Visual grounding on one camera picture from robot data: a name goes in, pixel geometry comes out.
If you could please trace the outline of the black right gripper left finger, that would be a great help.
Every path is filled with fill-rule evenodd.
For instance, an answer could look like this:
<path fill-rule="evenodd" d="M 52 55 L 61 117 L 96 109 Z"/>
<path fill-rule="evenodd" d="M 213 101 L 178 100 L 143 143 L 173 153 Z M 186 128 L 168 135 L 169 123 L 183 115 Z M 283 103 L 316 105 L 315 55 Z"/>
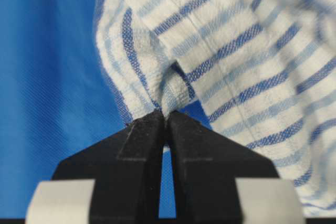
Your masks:
<path fill-rule="evenodd" d="M 61 161 L 38 184 L 26 223 L 157 223 L 164 130 L 153 111 Z"/>

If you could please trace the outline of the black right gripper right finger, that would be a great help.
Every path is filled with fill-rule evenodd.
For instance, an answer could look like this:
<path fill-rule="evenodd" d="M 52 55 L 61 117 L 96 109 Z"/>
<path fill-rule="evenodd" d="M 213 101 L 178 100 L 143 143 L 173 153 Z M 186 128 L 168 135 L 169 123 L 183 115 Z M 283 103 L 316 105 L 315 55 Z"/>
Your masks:
<path fill-rule="evenodd" d="M 167 121 L 180 223 L 305 223 L 292 182 L 272 161 L 198 121 Z"/>

